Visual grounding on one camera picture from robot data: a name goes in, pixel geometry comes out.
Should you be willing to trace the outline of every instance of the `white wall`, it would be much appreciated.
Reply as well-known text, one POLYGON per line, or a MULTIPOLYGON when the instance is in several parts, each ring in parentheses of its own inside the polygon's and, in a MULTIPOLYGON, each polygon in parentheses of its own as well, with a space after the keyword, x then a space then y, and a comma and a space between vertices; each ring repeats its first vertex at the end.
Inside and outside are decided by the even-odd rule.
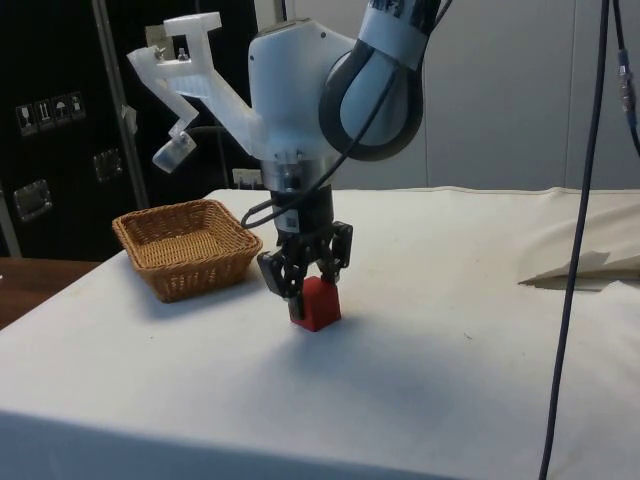
POLYGON ((276 11, 274 0, 254 0, 256 6, 256 18, 258 20, 258 30, 269 27, 276 23, 276 11))
MULTIPOLYGON (((631 68, 640 72, 640 2, 621 0, 627 49, 631 68)), ((589 123, 596 81, 600 0, 580 0, 576 9, 575 55, 569 125, 567 184, 582 185, 589 123)), ((622 113, 618 90, 617 40, 613 14, 609 29, 609 50, 602 122, 594 166, 595 188, 640 187, 640 159, 622 113)))
MULTIPOLYGON (((288 0, 356 36, 367 0, 288 0)), ((640 71, 640 2, 622 2, 640 71)), ((536 190, 581 183, 593 103, 600 0, 454 0, 427 51, 426 127, 380 164, 349 163, 337 186, 458 185, 536 190)), ((615 76, 615 34, 594 185, 640 186, 615 76)))

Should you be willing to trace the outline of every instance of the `red cube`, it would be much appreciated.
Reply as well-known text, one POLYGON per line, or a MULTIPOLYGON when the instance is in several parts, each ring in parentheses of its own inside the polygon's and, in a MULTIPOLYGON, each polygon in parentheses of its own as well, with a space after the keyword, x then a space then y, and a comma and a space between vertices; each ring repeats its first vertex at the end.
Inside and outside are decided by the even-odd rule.
POLYGON ((310 332, 319 332, 342 318, 336 285, 323 282, 318 277, 307 278, 302 288, 302 298, 304 320, 291 319, 296 325, 310 332))

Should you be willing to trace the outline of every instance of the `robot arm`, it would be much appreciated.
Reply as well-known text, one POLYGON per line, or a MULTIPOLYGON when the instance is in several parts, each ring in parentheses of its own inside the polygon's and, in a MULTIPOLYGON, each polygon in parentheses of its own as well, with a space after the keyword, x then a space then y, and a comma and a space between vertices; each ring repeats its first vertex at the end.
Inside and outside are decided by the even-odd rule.
POLYGON ((249 47, 252 108, 215 71, 207 33, 220 26, 217 13, 165 22, 168 35, 186 35, 190 57, 167 62, 154 48, 129 55, 143 83, 179 117, 156 164, 170 172, 194 148, 182 131, 194 112, 182 96, 200 98, 261 161, 271 200, 254 211, 273 207, 281 249, 258 263, 294 321, 307 316, 308 267, 316 263, 323 282, 335 286, 350 263, 353 228, 334 222, 331 173, 347 154, 389 158, 418 131, 423 57, 439 7, 440 0, 371 0, 357 40, 310 19, 260 32, 249 47))

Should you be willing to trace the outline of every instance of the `wooden floor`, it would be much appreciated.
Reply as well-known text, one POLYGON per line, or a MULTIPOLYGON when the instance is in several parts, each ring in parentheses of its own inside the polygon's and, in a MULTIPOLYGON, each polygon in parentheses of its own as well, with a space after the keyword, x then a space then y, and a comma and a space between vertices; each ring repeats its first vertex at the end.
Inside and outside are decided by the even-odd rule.
POLYGON ((0 330, 98 265, 94 262, 0 258, 0 330))

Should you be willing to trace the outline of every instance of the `woven basket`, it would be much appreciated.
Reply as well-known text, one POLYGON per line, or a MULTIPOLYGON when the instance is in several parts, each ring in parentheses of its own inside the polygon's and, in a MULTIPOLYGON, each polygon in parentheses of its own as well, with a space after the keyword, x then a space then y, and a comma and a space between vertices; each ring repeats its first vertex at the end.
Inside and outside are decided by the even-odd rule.
POLYGON ((220 203, 197 200, 113 221, 133 267, 165 303, 241 282, 262 241, 220 203))

